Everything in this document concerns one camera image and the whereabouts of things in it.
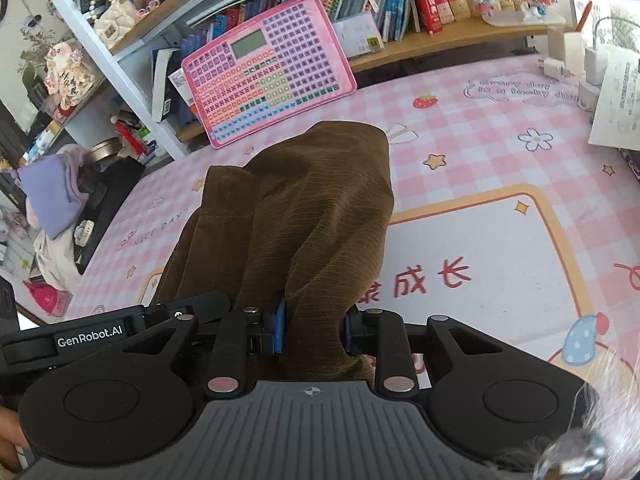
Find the person left hand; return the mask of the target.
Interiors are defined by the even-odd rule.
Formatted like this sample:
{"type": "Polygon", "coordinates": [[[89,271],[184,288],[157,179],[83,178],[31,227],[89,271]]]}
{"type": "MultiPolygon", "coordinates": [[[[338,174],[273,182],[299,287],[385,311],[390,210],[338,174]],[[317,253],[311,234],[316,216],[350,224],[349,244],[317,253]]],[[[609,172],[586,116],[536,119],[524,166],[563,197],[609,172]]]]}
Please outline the person left hand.
{"type": "Polygon", "coordinates": [[[21,469],[17,449],[29,450],[17,412],[2,406],[0,408],[1,467],[17,472],[21,469]]]}

